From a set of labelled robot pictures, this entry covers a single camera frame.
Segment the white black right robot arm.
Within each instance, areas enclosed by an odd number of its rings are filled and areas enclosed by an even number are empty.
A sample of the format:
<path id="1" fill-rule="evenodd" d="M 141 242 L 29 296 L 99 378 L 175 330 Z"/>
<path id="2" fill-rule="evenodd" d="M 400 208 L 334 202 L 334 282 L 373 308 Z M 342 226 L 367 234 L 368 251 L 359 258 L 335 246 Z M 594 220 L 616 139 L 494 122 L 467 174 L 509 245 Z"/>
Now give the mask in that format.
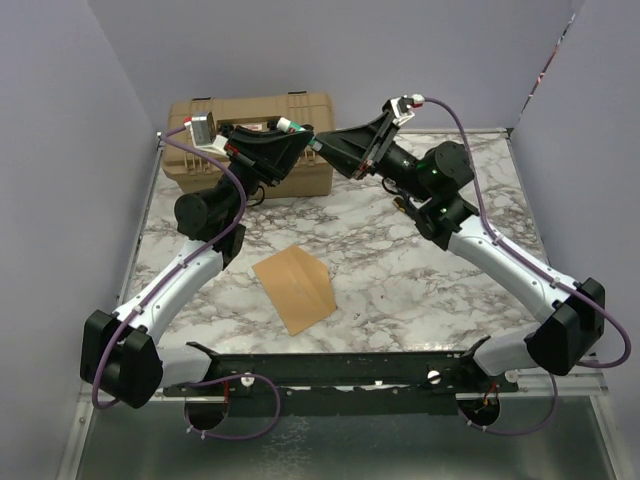
<path id="1" fill-rule="evenodd" d="M 481 269 L 539 323 L 477 342 L 467 352 L 472 359 L 459 367 L 461 383 L 481 391 L 508 370 L 535 367 L 568 374 L 603 334 L 596 310 L 604 304 L 603 286 L 561 274 L 483 225 L 479 210 L 459 193 L 475 178 L 462 144 L 444 141 L 417 158 L 395 142 L 398 130 L 383 113 L 363 126 L 319 133 L 313 148 L 346 178 L 392 181 L 422 237 Z"/>

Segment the brown paper envelope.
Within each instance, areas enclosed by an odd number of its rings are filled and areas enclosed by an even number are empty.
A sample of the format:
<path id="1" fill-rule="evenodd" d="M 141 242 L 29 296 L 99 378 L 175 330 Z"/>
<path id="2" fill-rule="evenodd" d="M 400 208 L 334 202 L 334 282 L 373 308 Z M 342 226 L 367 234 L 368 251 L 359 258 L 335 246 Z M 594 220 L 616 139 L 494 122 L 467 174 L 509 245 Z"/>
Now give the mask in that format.
<path id="1" fill-rule="evenodd" d="M 256 263 L 253 271 L 291 336 L 337 309 L 327 266 L 297 245 Z"/>

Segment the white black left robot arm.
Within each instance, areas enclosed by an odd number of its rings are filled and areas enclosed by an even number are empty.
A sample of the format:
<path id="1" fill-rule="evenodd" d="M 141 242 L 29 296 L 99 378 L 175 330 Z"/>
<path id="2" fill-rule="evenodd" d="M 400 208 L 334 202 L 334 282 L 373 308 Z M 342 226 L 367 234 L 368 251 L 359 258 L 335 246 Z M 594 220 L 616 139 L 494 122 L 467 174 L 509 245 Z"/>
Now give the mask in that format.
<path id="1" fill-rule="evenodd" d="M 194 154 L 222 176 L 214 187 L 176 201 L 177 230 L 186 241 L 161 273 L 113 312 L 97 310 L 85 321 L 80 376 L 92 386 L 95 408 L 139 408 L 158 389 L 180 384 L 202 395 L 218 388 L 221 371 L 208 353 L 187 346 L 161 354 L 157 346 L 197 291 L 239 254 L 250 197 L 261 185 L 284 180 L 313 138 L 311 126 L 284 118 L 272 131 L 235 127 L 222 135 L 201 132 L 190 117 L 161 134 L 164 145 Z"/>

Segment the green white glue stick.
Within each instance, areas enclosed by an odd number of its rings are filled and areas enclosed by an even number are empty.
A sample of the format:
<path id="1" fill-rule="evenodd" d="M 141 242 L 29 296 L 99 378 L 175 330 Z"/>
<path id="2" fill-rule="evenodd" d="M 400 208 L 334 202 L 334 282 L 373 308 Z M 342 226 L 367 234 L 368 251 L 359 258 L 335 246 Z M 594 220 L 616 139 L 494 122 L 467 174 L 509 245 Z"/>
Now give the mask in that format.
<path id="1" fill-rule="evenodd" d="M 285 133 L 300 133 L 300 132 L 310 133 L 311 138 L 308 142 L 308 146 L 316 152 L 319 152 L 322 148 L 322 144 L 317 140 L 317 137 L 315 135 L 314 127 L 310 124 L 301 125 L 286 117 L 280 117 L 277 120 L 276 128 L 279 131 L 282 131 Z"/>

